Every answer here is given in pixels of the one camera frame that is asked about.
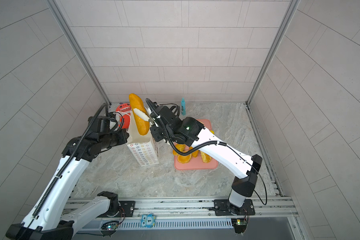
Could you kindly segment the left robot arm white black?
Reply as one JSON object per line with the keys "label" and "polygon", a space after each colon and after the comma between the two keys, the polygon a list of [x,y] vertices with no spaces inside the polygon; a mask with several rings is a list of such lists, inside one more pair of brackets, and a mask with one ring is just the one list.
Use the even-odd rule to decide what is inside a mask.
{"label": "left robot arm white black", "polygon": [[12,224],[6,232],[10,240],[70,240],[96,217],[125,214],[121,211],[118,195],[103,191],[84,206],[70,214],[63,214],[64,207],[80,176],[99,154],[127,142],[129,134],[122,126],[110,127],[112,118],[101,112],[108,111],[102,104],[84,133],[69,141],[62,152],[59,165],[51,181],[34,208],[20,224]]}

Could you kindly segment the long yellow baguette bread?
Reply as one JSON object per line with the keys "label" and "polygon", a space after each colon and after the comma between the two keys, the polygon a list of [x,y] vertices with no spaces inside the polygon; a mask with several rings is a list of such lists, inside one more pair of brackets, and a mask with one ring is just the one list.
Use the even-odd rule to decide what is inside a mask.
{"label": "long yellow baguette bread", "polygon": [[146,135],[150,130],[150,119],[144,107],[143,100],[136,94],[129,95],[130,105],[140,135]]}

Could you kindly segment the white paper bag with print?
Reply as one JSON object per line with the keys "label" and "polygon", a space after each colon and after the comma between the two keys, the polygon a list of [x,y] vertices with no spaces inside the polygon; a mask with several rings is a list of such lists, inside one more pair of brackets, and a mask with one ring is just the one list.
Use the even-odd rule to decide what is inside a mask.
{"label": "white paper bag with print", "polygon": [[151,166],[159,164],[158,145],[154,141],[151,132],[142,136],[138,132],[134,115],[131,114],[131,121],[128,128],[127,146],[140,166]]}

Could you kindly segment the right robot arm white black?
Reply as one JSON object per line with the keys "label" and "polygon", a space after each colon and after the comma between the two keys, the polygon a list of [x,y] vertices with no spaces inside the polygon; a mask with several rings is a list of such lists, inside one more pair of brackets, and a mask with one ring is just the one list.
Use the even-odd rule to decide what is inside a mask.
{"label": "right robot arm white black", "polygon": [[146,99],[152,122],[151,134],[155,141],[164,140],[179,156],[189,156],[199,150],[229,169],[234,175],[227,208],[230,214],[240,215],[246,209],[245,200],[256,191],[262,157],[245,155],[216,137],[198,120],[186,117],[181,120],[169,107]]}

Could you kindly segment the white food tongs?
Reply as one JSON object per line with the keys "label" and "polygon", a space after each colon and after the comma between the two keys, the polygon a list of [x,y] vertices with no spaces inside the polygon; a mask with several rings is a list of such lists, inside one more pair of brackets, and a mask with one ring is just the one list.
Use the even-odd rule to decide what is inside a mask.
{"label": "white food tongs", "polygon": [[156,127],[158,127],[158,124],[153,120],[153,118],[151,117],[151,113],[152,111],[150,109],[147,109],[145,108],[146,110],[146,113],[137,109],[137,108],[134,108],[133,111],[134,113],[140,117],[141,119],[143,119],[144,121],[146,122],[150,122],[150,125],[155,125]]}

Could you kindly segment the lumpy yellow long bread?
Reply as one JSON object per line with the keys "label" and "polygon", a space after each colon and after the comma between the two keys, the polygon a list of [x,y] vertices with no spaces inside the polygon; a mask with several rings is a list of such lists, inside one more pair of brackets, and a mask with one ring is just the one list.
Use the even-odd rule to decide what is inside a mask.
{"label": "lumpy yellow long bread", "polygon": [[212,160],[212,157],[209,156],[208,154],[206,154],[204,152],[200,152],[200,154],[201,154],[202,161],[204,163],[209,163]]}

